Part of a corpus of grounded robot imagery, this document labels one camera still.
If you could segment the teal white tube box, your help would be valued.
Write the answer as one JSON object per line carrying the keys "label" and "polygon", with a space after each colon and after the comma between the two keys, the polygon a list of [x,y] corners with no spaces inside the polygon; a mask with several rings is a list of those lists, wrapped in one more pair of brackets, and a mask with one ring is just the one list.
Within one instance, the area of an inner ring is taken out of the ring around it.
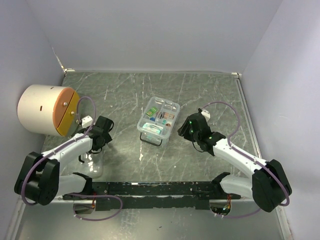
{"label": "teal white tube box", "polygon": [[148,122],[144,123],[142,128],[145,129],[146,131],[149,131],[158,135],[161,134],[161,132],[164,129],[162,126],[158,126],[156,124],[148,123]]}

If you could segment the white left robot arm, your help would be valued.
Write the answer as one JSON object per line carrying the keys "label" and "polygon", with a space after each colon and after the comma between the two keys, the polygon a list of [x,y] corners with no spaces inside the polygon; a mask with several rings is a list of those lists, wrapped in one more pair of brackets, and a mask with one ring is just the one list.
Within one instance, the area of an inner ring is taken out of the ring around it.
{"label": "white left robot arm", "polygon": [[18,174],[14,192],[27,205],[46,206],[55,197],[70,194],[89,199],[94,192],[93,179],[82,172],[62,175],[62,171],[72,161],[83,164],[85,155],[100,153],[112,141],[110,131],[113,127],[111,119],[99,116],[93,126],[79,130],[61,145],[42,153],[29,153]]}

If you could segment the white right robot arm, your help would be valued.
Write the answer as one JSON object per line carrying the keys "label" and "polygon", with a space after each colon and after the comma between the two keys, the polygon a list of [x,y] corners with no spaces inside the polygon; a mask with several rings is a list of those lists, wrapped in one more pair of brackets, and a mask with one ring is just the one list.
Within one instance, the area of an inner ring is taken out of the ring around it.
{"label": "white right robot arm", "polygon": [[198,144],[203,152],[227,161],[245,174],[245,177],[236,177],[223,173],[216,177],[217,183],[212,186],[216,198],[240,195],[254,200],[268,213],[290,203],[292,188],[279,161],[266,161],[237,147],[223,134],[212,131],[201,113],[188,116],[177,132],[185,140]]}

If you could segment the clear first aid box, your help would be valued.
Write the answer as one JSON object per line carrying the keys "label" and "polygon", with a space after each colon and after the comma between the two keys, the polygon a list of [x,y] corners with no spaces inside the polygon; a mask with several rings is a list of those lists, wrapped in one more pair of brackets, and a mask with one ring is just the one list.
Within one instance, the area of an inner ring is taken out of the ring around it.
{"label": "clear first aid box", "polygon": [[167,126],[161,127],[163,127],[161,134],[155,134],[140,127],[140,140],[156,147],[165,147],[171,135],[171,128]]}

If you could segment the clear compartment tray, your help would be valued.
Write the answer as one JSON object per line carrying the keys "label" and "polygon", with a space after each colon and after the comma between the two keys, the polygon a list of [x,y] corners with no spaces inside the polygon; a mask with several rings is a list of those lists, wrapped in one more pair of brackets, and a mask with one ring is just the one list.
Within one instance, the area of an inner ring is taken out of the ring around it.
{"label": "clear compartment tray", "polygon": [[[154,117],[148,117],[146,112],[152,108],[158,108],[158,113]],[[166,126],[167,123],[171,124],[170,130],[174,128],[177,121],[178,115],[180,113],[180,105],[171,100],[153,96],[147,103],[142,115],[137,123],[137,129],[141,128],[144,123],[156,124],[158,126]]]}

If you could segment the clear lid with black handle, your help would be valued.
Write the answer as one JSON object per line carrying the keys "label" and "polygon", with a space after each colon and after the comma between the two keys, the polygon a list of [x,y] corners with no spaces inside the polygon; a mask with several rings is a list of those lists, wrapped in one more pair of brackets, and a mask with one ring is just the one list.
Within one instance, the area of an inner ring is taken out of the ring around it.
{"label": "clear lid with black handle", "polygon": [[92,179],[97,179],[103,173],[103,155],[101,152],[86,152],[78,157],[78,172]]}

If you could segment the small green box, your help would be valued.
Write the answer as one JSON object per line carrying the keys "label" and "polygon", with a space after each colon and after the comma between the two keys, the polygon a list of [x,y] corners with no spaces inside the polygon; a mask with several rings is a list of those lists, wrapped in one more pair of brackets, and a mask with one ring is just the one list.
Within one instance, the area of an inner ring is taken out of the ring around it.
{"label": "small green box", "polygon": [[159,112],[158,108],[153,106],[145,114],[149,118],[152,118],[152,117],[156,116],[158,112]]}

